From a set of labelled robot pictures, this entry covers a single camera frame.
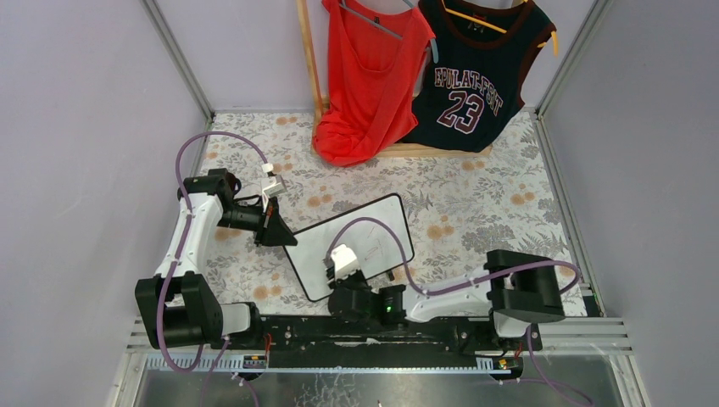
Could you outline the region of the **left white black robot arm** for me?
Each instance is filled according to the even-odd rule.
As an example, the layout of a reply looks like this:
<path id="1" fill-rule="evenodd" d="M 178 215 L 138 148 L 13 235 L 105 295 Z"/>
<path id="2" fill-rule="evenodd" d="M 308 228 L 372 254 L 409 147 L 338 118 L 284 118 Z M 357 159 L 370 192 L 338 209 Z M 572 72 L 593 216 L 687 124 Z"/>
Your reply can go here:
<path id="1" fill-rule="evenodd" d="M 259 312 L 245 303 L 220 305 L 202 274 L 209 239 L 219 227 L 249 231 L 254 244 L 265 247 L 298 243 L 280 214 L 278 195 L 286 187 L 272 164 L 263 164 L 257 203 L 237 198 L 242 183 L 227 169 L 188 177 L 177 191 L 180 213 L 168 252 L 150 278 L 135 287 L 142 322 L 155 349 L 217 344 L 222 334 L 237 334 L 254 342 L 259 336 Z"/>

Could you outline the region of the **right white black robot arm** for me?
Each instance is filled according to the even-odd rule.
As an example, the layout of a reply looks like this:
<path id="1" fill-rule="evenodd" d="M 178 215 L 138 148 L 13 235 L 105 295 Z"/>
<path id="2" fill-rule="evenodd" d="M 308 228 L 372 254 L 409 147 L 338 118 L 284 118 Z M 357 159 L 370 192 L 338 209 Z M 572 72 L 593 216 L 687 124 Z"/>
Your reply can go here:
<path id="1" fill-rule="evenodd" d="M 354 251 L 344 245 L 326 259 L 328 309 L 334 317 L 371 326 L 427 323 L 466 312 L 487 315 L 501 338 L 520 337 L 531 324 L 565 319 L 557 261 L 496 249 L 485 265 L 462 276 L 418 288 L 381 289 L 367 282 Z"/>

